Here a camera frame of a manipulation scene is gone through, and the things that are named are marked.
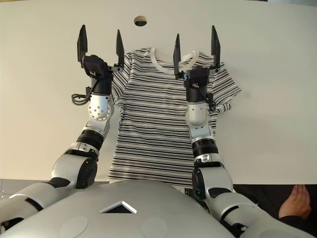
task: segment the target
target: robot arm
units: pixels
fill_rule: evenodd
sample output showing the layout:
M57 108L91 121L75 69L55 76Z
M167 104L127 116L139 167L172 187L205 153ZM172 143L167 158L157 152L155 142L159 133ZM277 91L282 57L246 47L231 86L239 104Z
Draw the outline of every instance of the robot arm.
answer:
M177 35L173 57L174 70L176 80L185 79L186 123L194 154L192 177L195 196L205 201L211 215L235 237L312 238L310 234L272 218L245 196L232 192L232 179L218 153L206 110L206 102L211 111L215 110L212 94L207 93L209 74L217 74L220 70L220 43L214 26L211 54L214 62L210 68L196 67L188 72L179 72L180 43Z
M18 222L67 197L75 189L92 185L97 173L99 150L109 130L109 120L114 108L111 97L111 82L114 71L123 70L124 49L120 32L117 34L119 63L108 66L98 56L86 56L87 36L83 25L77 42L78 61L90 76L92 87L87 95L72 95L76 105L88 106L89 119L77 141L56 161L52 179L35 183L0 203L0 234Z

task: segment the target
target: white table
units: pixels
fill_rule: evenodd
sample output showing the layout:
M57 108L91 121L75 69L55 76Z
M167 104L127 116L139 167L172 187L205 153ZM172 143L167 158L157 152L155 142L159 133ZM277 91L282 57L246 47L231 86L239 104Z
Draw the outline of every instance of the white table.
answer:
M148 24L133 19L144 15ZM71 103L89 78L77 62L82 24L88 54L117 61L157 47L210 53L216 26L221 58L243 92L218 118L217 144L234 183L317 182L317 8L244 0L28 0L0 4L0 178L49 179L87 119ZM101 150L98 180L111 163L118 116Z

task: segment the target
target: t-shirt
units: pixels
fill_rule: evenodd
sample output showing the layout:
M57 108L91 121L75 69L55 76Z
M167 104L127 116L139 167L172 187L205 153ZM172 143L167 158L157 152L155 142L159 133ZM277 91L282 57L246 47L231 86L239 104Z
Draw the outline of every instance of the t-shirt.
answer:
M192 52L182 58L180 71L212 62L213 57ZM218 114L229 110L230 100L240 92L224 63L216 76L210 75L208 92L216 103L216 111L209 111L215 131ZM156 59L155 48L127 53L123 72L114 73L112 96L120 122L109 180L151 179L192 188L186 89L184 79L175 79L173 64Z

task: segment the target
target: white collar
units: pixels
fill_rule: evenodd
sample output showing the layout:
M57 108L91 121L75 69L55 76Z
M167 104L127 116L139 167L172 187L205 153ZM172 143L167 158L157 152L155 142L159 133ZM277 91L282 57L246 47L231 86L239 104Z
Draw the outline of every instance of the white collar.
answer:
M185 71L190 70L192 68L192 66L194 65L194 63L196 62L196 60L198 59L198 54L199 53L196 53L196 51L192 51L191 53L183 56L181 58L180 63L185 62L185 61L187 61L190 58L192 58L192 60L187 65L185 65L183 68L180 68L179 71L180 72L181 71L185 72ZM168 73L168 74L174 74L174 70L173 69L164 68L157 61L157 58L158 58L158 60L161 60L161 61L164 61L164 62L170 62L170 60L169 60L170 57L169 56L167 56L164 53L158 51L156 48L151 48L150 49L150 56L151 56L152 63L154 64L154 66L159 71L164 72L164 73Z

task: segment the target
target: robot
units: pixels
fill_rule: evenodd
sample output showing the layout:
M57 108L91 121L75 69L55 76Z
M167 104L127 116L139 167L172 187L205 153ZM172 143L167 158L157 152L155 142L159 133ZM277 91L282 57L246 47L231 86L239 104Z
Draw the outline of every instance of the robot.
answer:
M80 29L77 55L91 78L86 95L73 94L76 105L88 102L89 118L77 141L56 161L52 179L35 183L0 202L1 238L312 238L260 209L233 192L232 180L221 159L209 113L215 109L207 94L209 74L220 69L220 43L211 29L210 67L179 72L180 41L174 48L177 80L184 79L193 148L193 191L209 208L207 212L191 197L163 182L126 180L93 185L100 148L113 114L113 72L124 68L124 49L117 33L118 64L109 66L96 55L87 56L86 28Z

